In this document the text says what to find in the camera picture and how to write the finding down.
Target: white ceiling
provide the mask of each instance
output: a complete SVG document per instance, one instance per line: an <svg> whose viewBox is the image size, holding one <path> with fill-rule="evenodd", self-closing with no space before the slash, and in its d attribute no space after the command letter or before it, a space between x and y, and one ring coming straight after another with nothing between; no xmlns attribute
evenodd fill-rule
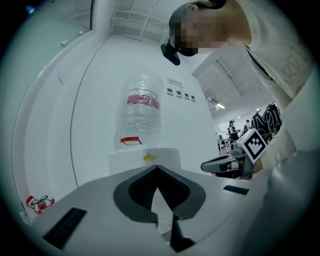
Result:
<svg viewBox="0 0 320 256"><path fill-rule="evenodd" d="M216 110L208 103L212 117L219 123L242 117L274 101L254 73L246 48L226 43L193 72L204 95L212 97L225 109Z"/></svg>
<svg viewBox="0 0 320 256"><path fill-rule="evenodd" d="M159 44L169 40L169 19L188 0L117 0L112 34Z"/></svg>

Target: white curved wall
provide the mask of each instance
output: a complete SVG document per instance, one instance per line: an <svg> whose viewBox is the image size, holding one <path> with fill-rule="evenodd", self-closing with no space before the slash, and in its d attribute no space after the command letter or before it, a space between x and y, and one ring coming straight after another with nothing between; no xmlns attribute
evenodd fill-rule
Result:
<svg viewBox="0 0 320 256"><path fill-rule="evenodd" d="M7 49L0 67L0 189L15 217L30 195L58 200L77 188L73 106L85 70L108 36L114 6L115 0L96 0L93 23L101 25L80 38L83 27L37 8ZM64 48L64 40L75 41Z"/></svg>
<svg viewBox="0 0 320 256"><path fill-rule="evenodd" d="M120 143L114 135L121 91L127 79L143 69L159 75L165 88L167 77L182 82L183 92L196 98L194 103L163 90L159 146L179 148L181 167L202 174L201 163L219 155L207 102L188 66L183 62L180 66L171 64L156 43L112 35L89 66L73 113L71 148L79 185L109 175L109 153Z"/></svg>

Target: white machine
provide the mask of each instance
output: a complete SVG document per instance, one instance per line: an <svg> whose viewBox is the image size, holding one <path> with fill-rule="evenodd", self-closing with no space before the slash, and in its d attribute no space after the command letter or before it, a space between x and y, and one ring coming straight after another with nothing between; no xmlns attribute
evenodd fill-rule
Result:
<svg viewBox="0 0 320 256"><path fill-rule="evenodd" d="M82 185L32 227L52 254L262 255L309 207L319 185L319 153L298 153L255 182L160 165L128 170ZM169 240L151 211L157 188L172 211Z"/></svg>
<svg viewBox="0 0 320 256"><path fill-rule="evenodd" d="M201 169L219 177L248 177L253 173L255 163L265 152L266 146L259 132L250 129L237 142L231 144L230 154L204 162Z"/></svg>

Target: white panel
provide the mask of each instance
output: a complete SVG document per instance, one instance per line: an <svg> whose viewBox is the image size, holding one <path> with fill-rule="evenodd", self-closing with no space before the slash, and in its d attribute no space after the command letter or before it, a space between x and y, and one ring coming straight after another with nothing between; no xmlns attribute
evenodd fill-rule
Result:
<svg viewBox="0 0 320 256"><path fill-rule="evenodd" d="M201 63L203 63L205 61L205 59L210 56L210 54L211 53L196 54L192 57L186 57L183 55L179 55L179 57L188 65L190 71L193 73L201 65Z"/></svg>
<svg viewBox="0 0 320 256"><path fill-rule="evenodd" d="M43 8L36 9L32 16L21 25L3 56L0 67L1 162L3 163L3 169L6 171L1 173L0 180L3 182L1 183L2 189L7 190L6 193L10 194L9 198L13 202L15 201L19 208L22 205L17 198L12 152L14 130L20 107L34 79L38 77L48 62L63 49L60 43L64 40L72 42L78 39L79 30L88 31L81 25L74 24L74 20L69 17L60 17L51 9L46 12L44 5ZM21 127L23 132L26 130L28 118L28 115L23 116L25 122L24 127ZM24 146L19 148L19 153L21 153L19 164L22 166L25 163L24 149ZM25 183L26 175L26 173L22 173L16 178ZM20 198L25 199L25 196L30 196L30 194L27 195L27 189L23 189L23 192L25 194L20 195Z"/></svg>
<svg viewBox="0 0 320 256"><path fill-rule="evenodd" d="M188 67L171 64L156 43L114 35L88 68L74 109L72 156L80 185L109 175L108 155L120 144L115 121L121 91L132 74L144 69L161 76L164 83L167 77L176 78L182 82L183 92L196 98L191 102L163 90L159 147L179 148L182 168L201 174L200 165L219 155L208 104Z"/></svg>
<svg viewBox="0 0 320 256"><path fill-rule="evenodd" d="M281 118L288 129L297 151L320 148L319 110L320 73L315 68L299 94L285 109Z"/></svg>

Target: person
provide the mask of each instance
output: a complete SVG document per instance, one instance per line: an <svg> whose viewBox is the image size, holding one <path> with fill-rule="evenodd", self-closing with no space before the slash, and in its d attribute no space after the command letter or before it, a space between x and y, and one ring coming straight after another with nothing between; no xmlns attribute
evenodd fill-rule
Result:
<svg viewBox="0 0 320 256"><path fill-rule="evenodd" d="M248 131L251 129L251 124L248 119L246 120L246 127L247 127Z"/></svg>
<svg viewBox="0 0 320 256"><path fill-rule="evenodd" d="M186 56L205 48L219 48L227 41L244 44L254 72L282 111L315 67L293 24L270 0L190 2L174 11L169 28L175 48ZM283 125L253 172L274 167L295 151Z"/></svg>
<svg viewBox="0 0 320 256"><path fill-rule="evenodd" d="M229 137L232 139L233 143L239 140L238 131L234 127L234 122L235 121L229 122Z"/></svg>

